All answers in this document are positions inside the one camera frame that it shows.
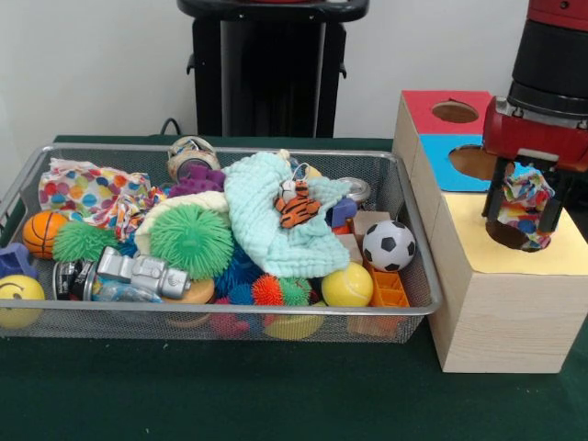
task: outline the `green koosh ball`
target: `green koosh ball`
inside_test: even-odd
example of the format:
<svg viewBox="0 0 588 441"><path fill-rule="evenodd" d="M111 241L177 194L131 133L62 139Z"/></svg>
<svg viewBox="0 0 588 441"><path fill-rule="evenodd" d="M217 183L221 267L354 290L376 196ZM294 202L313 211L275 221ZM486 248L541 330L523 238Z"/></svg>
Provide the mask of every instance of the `green koosh ball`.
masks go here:
<svg viewBox="0 0 588 441"><path fill-rule="evenodd" d="M150 234L151 254L193 280L219 276L231 262L231 231L221 216L198 205L169 209L155 220Z"/></svg>
<svg viewBox="0 0 588 441"><path fill-rule="evenodd" d="M79 220L63 225L53 246L53 259L58 262L89 260L97 262L106 246L119 243L112 230L102 230Z"/></svg>
<svg viewBox="0 0 588 441"><path fill-rule="evenodd" d="M285 277L278 280L286 306L309 306L311 284L305 278Z"/></svg>

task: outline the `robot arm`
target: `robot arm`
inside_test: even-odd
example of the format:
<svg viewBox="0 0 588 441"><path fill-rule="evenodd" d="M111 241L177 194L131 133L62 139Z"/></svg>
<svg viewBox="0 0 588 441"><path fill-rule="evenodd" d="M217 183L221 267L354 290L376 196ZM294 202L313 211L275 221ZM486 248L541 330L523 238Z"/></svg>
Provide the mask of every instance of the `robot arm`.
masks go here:
<svg viewBox="0 0 588 441"><path fill-rule="evenodd" d="M495 221L505 168L533 165L555 189L539 229L553 232L573 180L588 170L588 2L530 0L507 98L488 107L483 148L498 156L482 215Z"/></svg>

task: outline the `metal can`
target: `metal can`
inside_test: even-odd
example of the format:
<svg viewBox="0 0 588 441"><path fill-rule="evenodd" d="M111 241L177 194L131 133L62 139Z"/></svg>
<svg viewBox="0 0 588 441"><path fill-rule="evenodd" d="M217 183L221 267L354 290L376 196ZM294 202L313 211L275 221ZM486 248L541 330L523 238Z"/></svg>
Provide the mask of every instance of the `metal can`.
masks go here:
<svg viewBox="0 0 588 441"><path fill-rule="evenodd" d="M92 299L96 262L59 262L53 267L53 294L57 300Z"/></svg>

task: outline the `light green blanket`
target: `light green blanket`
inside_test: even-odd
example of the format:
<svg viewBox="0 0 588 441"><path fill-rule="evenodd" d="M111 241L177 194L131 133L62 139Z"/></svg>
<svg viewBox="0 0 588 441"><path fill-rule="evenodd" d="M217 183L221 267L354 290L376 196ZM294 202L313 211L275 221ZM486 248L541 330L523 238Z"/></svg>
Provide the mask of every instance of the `light green blanket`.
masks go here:
<svg viewBox="0 0 588 441"><path fill-rule="evenodd" d="M308 180L311 198L321 202L314 218L290 230L279 225L274 199L292 177L288 164L272 153L256 153L224 170L232 232L244 251L276 277L323 277L349 265L349 252L324 220L349 185L326 177Z"/></svg>

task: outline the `soccer ball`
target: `soccer ball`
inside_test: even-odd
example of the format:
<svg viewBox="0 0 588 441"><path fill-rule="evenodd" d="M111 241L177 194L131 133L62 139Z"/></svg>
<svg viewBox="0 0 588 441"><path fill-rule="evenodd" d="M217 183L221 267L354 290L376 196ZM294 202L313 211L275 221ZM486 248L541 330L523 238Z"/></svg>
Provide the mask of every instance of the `soccer ball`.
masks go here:
<svg viewBox="0 0 588 441"><path fill-rule="evenodd" d="M364 257L379 271L390 273L403 269L411 263L415 251L413 234L395 220L375 223L364 236Z"/></svg>

